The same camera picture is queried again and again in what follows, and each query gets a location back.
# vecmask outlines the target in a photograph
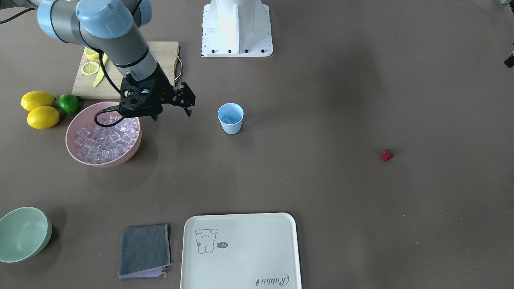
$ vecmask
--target knife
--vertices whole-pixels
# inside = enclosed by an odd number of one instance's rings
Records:
[[[107,54],[104,54],[103,57],[102,57],[102,63],[103,63],[103,66],[105,67],[105,65],[107,64],[107,60],[109,59],[109,57],[107,57]],[[100,83],[100,81],[102,81],[103,79],[103,70],[100,69],[97,73],[97,77],[95,78],[95,81],[93,82],[93,87],[97,87],[98,84]]]

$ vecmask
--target green bowl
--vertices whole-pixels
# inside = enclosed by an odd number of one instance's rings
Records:
[[[50,219],[39,209],[18,208],[0,219],[0,262],[14,263],[39,253],[52,235]]]

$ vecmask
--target gray cloth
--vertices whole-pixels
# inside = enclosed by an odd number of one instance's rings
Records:
[[[169,265],[168,225],[123,229],[119,278],[138,277],[136,275]]]

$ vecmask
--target red strawberry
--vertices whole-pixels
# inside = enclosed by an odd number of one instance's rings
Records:
[[[393,151],[390,151],[390,150],[384,150],[384,151],[382,152],[382,159],[383,159],[384,161],[388,161],[388,160],[390,160],[390,159],[393,157],[393,155],[394,155]]]

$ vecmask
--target cartoon animal drawing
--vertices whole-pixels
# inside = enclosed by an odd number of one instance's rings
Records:
[[[214,241],[216,240],[217,229],[196,230],[196,246],[198,253],[212,253],[214,251]]]

